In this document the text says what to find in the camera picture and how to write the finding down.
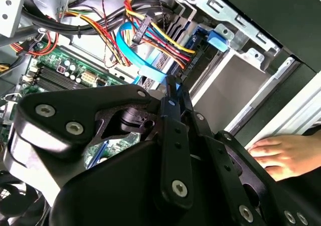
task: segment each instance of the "human hand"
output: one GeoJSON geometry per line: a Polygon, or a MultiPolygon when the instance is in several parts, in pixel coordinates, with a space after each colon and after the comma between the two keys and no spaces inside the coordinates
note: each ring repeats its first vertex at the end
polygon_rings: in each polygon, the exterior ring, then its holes
{"type": "Polygon", "coordinates": [[[321,137],[277,136],[255,143],[249,153],[276,181],[321,166],[321,137]]]}

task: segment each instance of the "green circuit board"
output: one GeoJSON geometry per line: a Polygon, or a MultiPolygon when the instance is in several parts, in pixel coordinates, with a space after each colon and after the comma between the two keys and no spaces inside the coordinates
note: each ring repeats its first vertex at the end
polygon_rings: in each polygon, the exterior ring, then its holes
{"type": "MultiPolygon", "coordinates": [[[[81,76],[83,73],[89,73],[91,76],[96,78],[96,81],[104,81],[105,84],[103,86],[125,84],[125,81],[110,75],[107,70],[105,73],[102,73],[101,71],[91,67],[89,64],[86,64],[85,62],[63,52],[59,47],[57,47],[52,53],[31,60],[26,74],[22,76],[21,86],[16,92],[24,97],[25,95],[32,93],[55,91],[55,88],[57,88],[58,90],[67,89],[64,88],[64,85],[66,84],[70,84],[69,87],[71,87],[71,85],[74,85],[75,89],[99,86],[98,84],[88,83],[85,80],[81,80],[81,82],[77,83],[75,80],[72,80],[70,77],[64,75],[62,71],[58,70],[60,66],[67,71],[71,65],[74,65],[74,67],[76,67],[73,70],[74,73],[77,73],[79,76],[81,76]],[[45,72],[47,72],[47,77],[41,76],[41,73],[44,70],[45,72]],[[46,85],[50,84],[50,86],[41,87],[41,85],[39,84],[40,79],[43,83],[45,82],[46,85]]],[[[14,105],[10,114],[11,121],[14,120],[15,111],[16,105],[14,105]]],[[[9,133],[10,126],[3,126],[0,128],[0,145],[5,145],[8,142],[9,133]]],[[[109,158],[136,144],[138,140],[139,134],[130,134],[127,138],[124,138],[122,140],[110,140],[109,147],[106,148],[102,156],[105,158],[109,158]]],[[[90,161],[96,155],[97,151],[102,145],[103,143],[90,147],[85,152],[85,166],[90,163],[90,161]]]]}
{"type": "MultiPolygon", "coordinates": [[[[74,72],[81,75],[85,71],[88,71],[88,72],[96,75],[98,78],[101,78],[104,81],[106,81],[106,86],[121,85],[121,84],[125,83],[124,81],[121,81],[120,79],[116,79],[114,77],[109,76],[109,73],[107,72],[107,70],[105,73],[102,73],[101,71],[82,62],[81,60],[71,57],[67,53],[63,52],[59,48],[59,46],[52,53],[50,53],[48,55],[41,56],[37,60],[38,60],[38,63],[43,63],[48,68],[51,68],[52,70],[55,70],[55,71],[57,71],[58,66],[65,66],[64,61],[69,61],[70,65],[76,66],[76,70],[74,72]]],[[[82,81],[82,83],[86,84],[89,87],[92,87],[92,85],[88,84],[86,81],[82,81]]]]}

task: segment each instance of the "ram slot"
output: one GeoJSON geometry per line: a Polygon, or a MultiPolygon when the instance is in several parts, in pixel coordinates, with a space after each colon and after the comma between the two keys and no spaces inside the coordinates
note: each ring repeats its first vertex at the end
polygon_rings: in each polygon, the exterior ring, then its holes
{"type": "Polygon", "coordinates": [[[78,84],[78,83],[74,82],[73,80],[65,77],[64,75],[59,74],[56,71],[50,70],[48,68],[43,69],[42,73],[51,74],[57,80],[61,79],[61,81],[63,81],[63,83],[69,84],[73,89],[76,89],[76,88],[87,88],[87,86],[82,85],[82,84],[78,84]]]}
{"type": "Polygon", "coordinates": [[[51,80],[53,83],[55,83],[61,87],[64,87],[66,89],[74,89],[74,83],[72,81],[70,81],[65,76],[60,76],[60,74],[58,74],[54,71],[44,69],[41,71],[40,76],[43,78],[47,78],[47,79],[51,80]]]}
{"type": "Polygon", "coordinates": [[[78,83],[72,81],[71,79],[65,77],[64,75],[61,75],[61,74],[57,73],[56,71],[52,71],[52,70],[45,68],[45,67],[43,67],[41,69],[40,77],[50,80],[52,83],[55,83],[58,86],[65,88],[65,89],[88,88],[85,85],[78,84],[78,83]]]}
{"type": "Polygon", "coordinates": [[[42,89],[45,89],[46,91],[64,90],[63,88],[60,88],[60,87],[56,86],[55,84],[52,84],[44,79],[39,79],[37,81],[37,86],[39,86],[42,89]]]}
{"type": "Polygon", "coordinates": [[[40,75],[40,78],[50,81],[51,83],[56,84],[63,89],[74,89],[73,86],[70,86],[70,84],[65,83],[65,81],[62,81],[60,79],[57,79],[55,76],[50,74],[42,73],[40,75]]]}

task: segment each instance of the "finger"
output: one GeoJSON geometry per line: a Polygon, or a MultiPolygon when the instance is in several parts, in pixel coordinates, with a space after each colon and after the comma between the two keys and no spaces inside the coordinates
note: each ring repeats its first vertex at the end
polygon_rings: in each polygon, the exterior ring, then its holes
{"type": "Polygon", "coordinates": [[[270,166],[284,166],[284,163],[280,161],[278,155],[254,157],[254,159],[264,168],[270,166]]]}
{"type": "Polygon", "coordinates": [[[262,146],[279,145],[281,143],[282,143],[282,140],[280,137],[269,137],[254,143],[251,149],[256,147],[262,147],[262,146]]]}
{"type": "Polygon", "coordinates": [[[282,144],[280,145],[272,145],[272,146],[262,146],[251,148],[249,153],[252,157],[263,157],[263,156],[273,156],[284,152],[282,148],[282,144]]]}
{"type": "Polygon", "coordinates": [[[285,178],[288,178],[287,175],[284,173],[284,168],[279,167],[279,166],[272,166],[272,167],[267,167],[265,168],[265,171],[270,174],[270,176],[275,180],[275,181],[280,181],[285,178]]]}

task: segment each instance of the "motherboard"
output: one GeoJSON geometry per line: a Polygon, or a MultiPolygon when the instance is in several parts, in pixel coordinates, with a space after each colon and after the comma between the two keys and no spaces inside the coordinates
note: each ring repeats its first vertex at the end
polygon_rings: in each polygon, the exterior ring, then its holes
{"type": "MultiPolygon", "coordinates": [[[[38,43],[37,49],[45,45],[46,43],[38,43]]],[[[93,67],[64,52],[59,46],[48,55],[32,58],[26,73],[22,75],[21,84],[17,86],[16,93],[13,95],[14,99],[6,106],[4,113],[8,114],[8,121],[0,129],[0,148],[8,142],[16,103],[25,95],[121,84],[126,82],[110,74],[107,68],[93,67]]],[[[85,167],[96,165],[101,157],[106,159],[118,154],[136,144],[138,140],[139,134],[131,133],[124,139],[110,140],[88,148],[84,156],[85,167]]]]}

